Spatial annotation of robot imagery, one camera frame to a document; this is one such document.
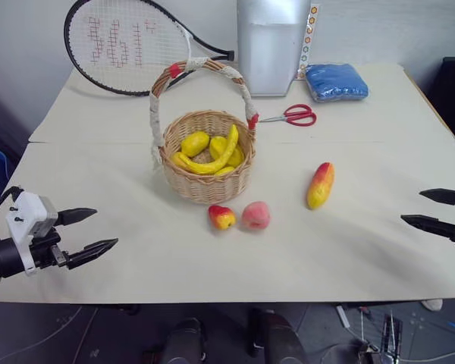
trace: toy mango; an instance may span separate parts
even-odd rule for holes
[[[306,201],[312,210],[319,208],[327,201],[333,183],[334,165],[329,162],[322,163],[317,168],[306,194]]]

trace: red scissors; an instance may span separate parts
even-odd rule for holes
[[[295,120],[300,119],[310,119],[306,123],[297,123]],[[276,118],[269,118],[260,120],[260,123],[269,123],[272,121],[286,121],[288,124],[296,125],[298,127],[309,127],[310,125],[315,124],[317,121],[317,115],[315,112],[310,108],[310,106],[305,104],[296,104],[289,107],[282,116],[277,116]]]

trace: red tape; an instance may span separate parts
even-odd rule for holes
[[[248,128],[250,130],[255,130],[258,119],[259,119],[259,114],[254,114],[252,118],[248,119]]]
[[[177,66],[176,63],[174,63],[172,66],[168,68],[168,72],[170,73],[171,78],[176,78],[179,74],[182,73],[182,70],[180,69],[179,66]]]

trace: blue cloth in plastic bag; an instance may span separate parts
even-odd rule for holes
[[[360,100],[369,88],[350,64],[312,64],[306,68],[306,81],[315,101]]]

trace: basket handle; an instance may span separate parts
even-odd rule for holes
[[[240,87],[241,95],[243,96],[246,105],[246,119],[248,121],[248,128],[255,130],[256,123],[259,119],[259,114],[255,110],[251,95],[246,87],[243,76],[230,66],[226,66],[218,61],[213,61],[207,57],[190,58],[187,61],[174,63],[172,66],[164,69],[163,73],[154,83],[150,91],[150,127],[153,133],[153,142],[155,147],[162,147],[164,145],[164,138],[160,131],[160,115],[158,113],[158,98],[167,89],[170,80],[175,79],[179,74],[189,73],[199,68],[205,68],[221,74],[225,77],[231,78],[235,84]]]

